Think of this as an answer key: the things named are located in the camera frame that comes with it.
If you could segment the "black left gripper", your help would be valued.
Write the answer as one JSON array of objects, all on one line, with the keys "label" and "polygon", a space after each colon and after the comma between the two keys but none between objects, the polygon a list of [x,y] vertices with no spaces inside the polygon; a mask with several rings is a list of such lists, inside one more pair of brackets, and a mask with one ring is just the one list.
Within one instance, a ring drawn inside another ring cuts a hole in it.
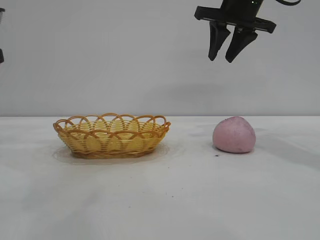
[{"label": "black left gripper", "polygon": [[[4,8],[0,8],[0,22],[2,21],[3,13],[5,12]],[[3,50],[0,48],[0,63],[4,62]]]}]

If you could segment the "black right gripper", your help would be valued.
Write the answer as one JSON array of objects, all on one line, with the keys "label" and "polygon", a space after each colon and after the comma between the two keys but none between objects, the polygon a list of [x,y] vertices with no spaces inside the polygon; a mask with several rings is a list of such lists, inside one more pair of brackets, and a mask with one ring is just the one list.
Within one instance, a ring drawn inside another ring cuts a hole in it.
[{"label": "black right gripper", "polygon": [[209,22],[210,42],[208,57],[214,61],[218,51],[230,35],[227,25],[234,28],[232,40],[225,59],[231,63],[238,54],[256,40],[255,30],[272,33],[276,24],[270,20],[257,17],[262,0],[224,0],[219,8],[198,6],[194,17]]}]

